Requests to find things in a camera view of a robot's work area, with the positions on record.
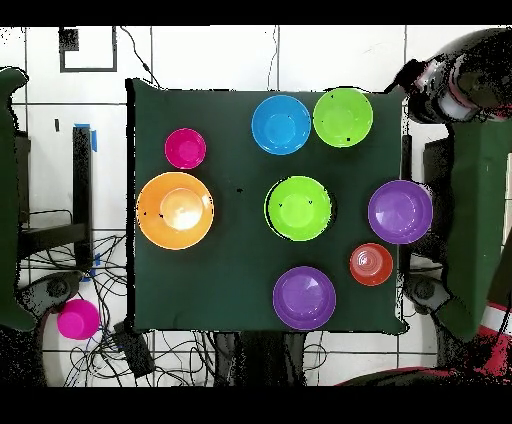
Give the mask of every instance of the pink bowl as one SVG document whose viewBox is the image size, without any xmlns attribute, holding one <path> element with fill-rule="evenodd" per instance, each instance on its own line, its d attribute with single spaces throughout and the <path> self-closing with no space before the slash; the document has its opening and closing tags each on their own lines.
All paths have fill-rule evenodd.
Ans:
<svg viewBox="0 0 512 424">
<path fill-rule="evenodd" d="M 70 300 L 57 316 L 57 328 L 68 339 L 86 340 L 94 336 L 99 325 L 98 309 L 87 300 Z"/>
<path fill-rule="evenodd" d="M 180 128 L 165 141 L 167 160 L 179 169 L 192 169 L 199 165 L 206 154 L 206 143 L 197 131 Z"/>
</svg>

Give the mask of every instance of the orange bowl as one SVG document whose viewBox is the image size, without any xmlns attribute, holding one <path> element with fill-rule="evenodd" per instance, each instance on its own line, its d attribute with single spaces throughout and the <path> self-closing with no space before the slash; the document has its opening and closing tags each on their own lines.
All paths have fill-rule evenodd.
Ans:
<svg viewBox="0 0 512 424">
<path fill-rule="evenodd" d="M 213 199 L 205 185 L 184 172 L 166 172 L 141 190 L 136 207 L 142 233 L 164 249 L 198 243 L 213 222 Z"/>
</svg>

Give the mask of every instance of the blue bowl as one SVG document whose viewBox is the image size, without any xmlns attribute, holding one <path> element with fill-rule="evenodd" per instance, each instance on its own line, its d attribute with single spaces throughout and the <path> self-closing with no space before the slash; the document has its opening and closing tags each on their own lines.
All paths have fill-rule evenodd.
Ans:
<svg viewBox="0 0 512 424">
<path fill-rule="evenodd" d="M 309 137 L 311 117 L 306 106 L 290 96 L 272 96 L 254 111 L 251 122 L 256 143 L 273 155 L 300 149 Z"/>
</svg>

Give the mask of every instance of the bowl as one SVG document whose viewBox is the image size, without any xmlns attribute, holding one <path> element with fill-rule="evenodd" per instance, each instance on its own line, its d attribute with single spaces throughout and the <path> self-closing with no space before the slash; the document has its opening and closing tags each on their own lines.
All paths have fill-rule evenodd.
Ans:
<svg viewBox="0 0 512 424">
<path fill-rule="evenodd" d="M 59 333 L 68 339 L 86 340 L 94 336 L 100 325 L 96 306 L 83 299 L 66 302 L 57 316 Z"/>
<path fill-rule="evenodd" d="M 410 181 L 390 181 L 375 191 L 368 203 L 368 221 L 382 240 L 394 244 L 415 242 L 432 223 L 432 200 Z"/>
<path fill-rule="evenodd" d="M 197 131 L 180 128 L 165 141 L 165 157 L 176 168 L 192 169 L 199 165 L 206 155 L 206 143 Z"/>
<path fill-rule="evenodd" d="M 277 316 L 295 330 L 311 331 L 324 325 L 336 307 L 336 291 L 316 268 L 299 266 L 286 271 L 273 292 Z"/>
<path fill-rule="evenodd" d="M 213 199 L 205 185 L 183 172 L 149 181 L 137 199 L 142 233 L 164 249 L 186 249 L 206 235 L 213 222 Z"/>
<path fill-rule="evenodd" d="M 318 136 L 333 147 L 351 147 L 363 140 L 373 123 L 373 109 L 366 96 L 353 88 L 325 93 L 313 110 Z"/>
<path fill-rule="evenodd" d="M 350 256 L 350 272 L 357 282 L 378 286 L 393 272 L 393 257 L 380 244 L 362 244 Z"/>
<path fill-rule="evenodd" d="M 292 176 L 274 184 L 265 198 L 267 224 L 277 235 L 292 241 L 312 240 L 333 216 L 327 190 L 313 178 Z"/>
<path fill-rule="evenodd" d="M 254 111 L 251 130 L 254 140 L 273 155 L 288 155 L 300 149 L 311 132 L 306 106 L 291 96 L 272 96 Z"/>
</svg>

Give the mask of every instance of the purple bowl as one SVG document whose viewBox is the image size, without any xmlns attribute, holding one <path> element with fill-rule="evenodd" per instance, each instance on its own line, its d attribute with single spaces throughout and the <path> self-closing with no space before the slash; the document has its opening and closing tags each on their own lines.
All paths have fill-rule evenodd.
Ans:
<svg viewBox="0 0 512 424">
<path fill-rule="evenodd" d="M 395 180 L 373 193 L 368 221 L 382 240 L 408 244 L 421 238 L 432 223 L 432 200 L 418 184 Z"/>
<path fill-rule="evenodd" d="M 310 331 L 329 321 L 336 306 L 336 292 L 323 272 L 299 266 L 279 277 L 273 304 L 277 316 L 286 325 Z"/>
</svg>

